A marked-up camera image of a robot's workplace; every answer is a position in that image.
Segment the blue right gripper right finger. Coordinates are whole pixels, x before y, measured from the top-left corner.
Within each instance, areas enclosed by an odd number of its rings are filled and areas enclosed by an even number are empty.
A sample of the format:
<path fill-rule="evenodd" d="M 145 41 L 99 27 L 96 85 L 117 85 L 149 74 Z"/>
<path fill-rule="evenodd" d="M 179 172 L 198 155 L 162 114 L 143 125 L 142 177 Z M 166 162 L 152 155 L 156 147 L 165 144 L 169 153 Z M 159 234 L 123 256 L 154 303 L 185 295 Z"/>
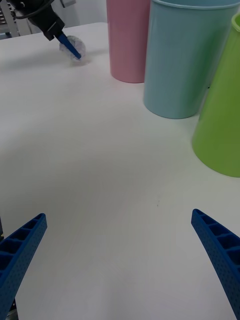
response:
<path fill-rule="evenodd" d="M 192 211 L 191 225 L 213 265 L 236 319 L 240 319 L 240 238 L 199 209 Z"/>

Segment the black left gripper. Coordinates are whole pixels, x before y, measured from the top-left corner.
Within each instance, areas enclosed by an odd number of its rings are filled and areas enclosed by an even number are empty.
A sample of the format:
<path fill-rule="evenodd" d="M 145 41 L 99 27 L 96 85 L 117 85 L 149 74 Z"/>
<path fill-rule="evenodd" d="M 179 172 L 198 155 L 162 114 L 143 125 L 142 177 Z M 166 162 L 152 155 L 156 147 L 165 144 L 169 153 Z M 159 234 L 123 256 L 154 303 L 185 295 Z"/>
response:
<path fill-rule="evenodd" d="M 51 6 L 47 7 L 35 16 L 28 18 L 28 20 L 34 26 L 38 27 L 49 41 L 57 38 L 61 46 L 65 47 L 75 58 L 78 60 L 82 58 L 81 54 L 76 50 L 76 48 L 68 40 L 67 36 L 63 33 L 65 23 L 54 12 Z"/>

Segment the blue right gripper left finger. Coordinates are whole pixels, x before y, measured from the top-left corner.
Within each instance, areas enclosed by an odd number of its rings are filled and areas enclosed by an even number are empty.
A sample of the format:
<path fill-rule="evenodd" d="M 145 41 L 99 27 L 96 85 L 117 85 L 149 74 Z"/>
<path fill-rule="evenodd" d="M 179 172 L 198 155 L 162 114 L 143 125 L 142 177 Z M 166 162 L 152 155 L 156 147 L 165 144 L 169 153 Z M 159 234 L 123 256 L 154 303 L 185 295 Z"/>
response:
<path fill-rule="evenodd" d="M 0 243 L 0 318 L 5 320 L 47 229 L 40 213 Z"/>

